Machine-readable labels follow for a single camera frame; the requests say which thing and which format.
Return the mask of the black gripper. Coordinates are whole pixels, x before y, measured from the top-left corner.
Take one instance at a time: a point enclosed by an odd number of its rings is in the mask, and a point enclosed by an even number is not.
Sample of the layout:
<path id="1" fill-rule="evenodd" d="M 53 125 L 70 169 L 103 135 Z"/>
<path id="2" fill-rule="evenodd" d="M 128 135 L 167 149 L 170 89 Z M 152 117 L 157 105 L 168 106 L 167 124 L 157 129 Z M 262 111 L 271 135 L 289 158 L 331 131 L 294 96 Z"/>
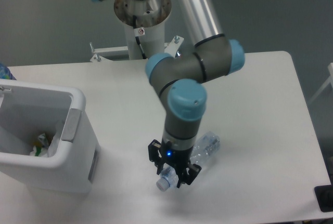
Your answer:
<path id="1" fill-rule="evenodd" d="M 176 171 L 177 188 L 180 188 L 182 184 L 191 185 L 202 170 L 201 166 L 189 163 L 192 150 L 193 147 L 186 150 L 175 150 L 170 141 L 164 142 L 164 140 L 160 143 L 154 139 L 148 145 L 149 160 L 157 168 L 157 175 L 161 174 L 165 163 L 167 163 Z"/>

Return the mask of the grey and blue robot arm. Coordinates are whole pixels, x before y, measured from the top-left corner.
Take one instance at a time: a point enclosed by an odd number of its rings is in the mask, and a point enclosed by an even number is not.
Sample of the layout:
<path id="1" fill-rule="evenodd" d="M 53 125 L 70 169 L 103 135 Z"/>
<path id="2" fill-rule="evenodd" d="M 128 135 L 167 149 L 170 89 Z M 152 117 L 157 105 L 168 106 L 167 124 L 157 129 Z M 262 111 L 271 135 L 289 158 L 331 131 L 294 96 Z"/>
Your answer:
<path id="1" fill-rule="evenodd" d="M 177 57 L 164 45 L 144 40 L 150 27 L 168 18 L 170 0 L 115 0 L 114 12 L 131 29 L 127 45 L 147 60 L 146 75 L 166 111 L 162 140 L 150 143 L 149 160 L 158 174 L 168 164 L 175 169 L 178 185 L 190 185 L 201 171 L 190 155 L 206 110 L 203 83 L 240 70 L 245 53 L 237 40 L 225 37 L 211 0 L 178 1 L 195 48 L 187 56 Z"/>

